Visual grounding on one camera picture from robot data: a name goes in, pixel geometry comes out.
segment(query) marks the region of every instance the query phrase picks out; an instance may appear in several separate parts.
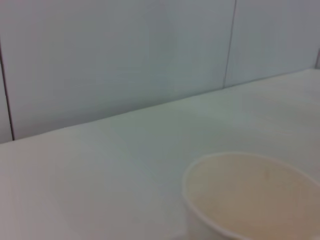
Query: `white table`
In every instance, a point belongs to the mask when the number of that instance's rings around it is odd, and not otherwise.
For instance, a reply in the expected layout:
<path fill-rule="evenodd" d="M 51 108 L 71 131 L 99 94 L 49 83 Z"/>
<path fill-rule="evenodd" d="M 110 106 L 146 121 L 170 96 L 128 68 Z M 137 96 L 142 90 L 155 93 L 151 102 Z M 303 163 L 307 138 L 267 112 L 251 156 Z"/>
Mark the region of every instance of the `white table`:
<path fill-rule="evenodd" d="M 320 181 L 320 71 L 0 145 L 0 239 L 182 239 L 181 176 L 224 151 L 280 158 Z"/>

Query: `white paper cup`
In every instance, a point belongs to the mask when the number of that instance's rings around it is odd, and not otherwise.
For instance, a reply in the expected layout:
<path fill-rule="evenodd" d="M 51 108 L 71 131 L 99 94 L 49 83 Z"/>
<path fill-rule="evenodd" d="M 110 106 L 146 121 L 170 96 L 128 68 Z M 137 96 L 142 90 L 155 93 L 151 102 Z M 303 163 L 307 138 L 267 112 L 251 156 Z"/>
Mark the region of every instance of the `white paper cup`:
<path fill-rule="evenodd" d="M 272 158 L 205 156 L 182 188 L 190 240 L 320 239 L 320 185 Z"/>

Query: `panel seam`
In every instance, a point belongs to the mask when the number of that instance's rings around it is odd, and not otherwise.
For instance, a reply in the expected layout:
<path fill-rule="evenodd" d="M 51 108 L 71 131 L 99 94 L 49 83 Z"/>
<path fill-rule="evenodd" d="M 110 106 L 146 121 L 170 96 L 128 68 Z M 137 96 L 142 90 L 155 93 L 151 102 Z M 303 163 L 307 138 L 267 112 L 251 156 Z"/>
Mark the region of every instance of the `panel seam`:
<path fill-rule="evenodd" d="M 8 110 L 8 116 L 9 116 L 9 123 L 10 123 L 10 129 L 11 129 L 11 136 L 12 140 L 15 140 L 15 132 L 14 132 L 14 125 L 12 122 L 12 114 L 11 114 L 11 108 L 9 104 L 9 94 L 8 94 L 8 88 L 7 88 L 7 81 L 6 81 L 6 74 L 5 74 L 5 66 L 4 66 L 4 59 L 2 54 L 2 45 L 1 45 L 1 39 L 0 39 L 0 65 L 1 65 L 1 71 L 2 71 L 2 79 L 3 79 L 3 86 L 4 86 L 4 94 L 6 98 L 6 106 Z"/>
<path fill-rule="evenodd" d="M 229 61 L 230 61 L 231 44 L 232 44 L 232 39 L 233 39 L 233 34 L 234 34 L 234 25 L 235 25 L 236 9 L 237 9 L 237 0 L 234 0 L 234 8 L 233 8 L 232 23 L 231 23 L 230 41 L 229 41 L 228 54 L 227 54 L 227 58 L 226 58 L 226 66 L 225 66 L 225 72 L 224 72 L 222 89 L 225 89 L 225 88 L 226 88 L 227 73 L 228 73 L 228 67 L 229 67 Z"/>

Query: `white wall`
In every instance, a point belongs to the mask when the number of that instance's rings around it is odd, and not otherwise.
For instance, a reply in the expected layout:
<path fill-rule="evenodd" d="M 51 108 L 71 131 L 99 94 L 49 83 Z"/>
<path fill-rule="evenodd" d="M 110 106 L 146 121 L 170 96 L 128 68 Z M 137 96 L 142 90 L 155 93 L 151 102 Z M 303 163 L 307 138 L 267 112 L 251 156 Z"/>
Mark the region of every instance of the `white wall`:
<path fill-rule="evenodd" d="M 12 141 L 8 105 L 2 71 L 0 68 L 0 144 Z"/>
<path fill-rule="evenodd" d="M 319 0 L 238 0 L 226 86 L 313 68 Z"/>
<path fill-rule="evenodd" d="M 2 0 L 17 139 L 223 86 L 234 0 Z"/>

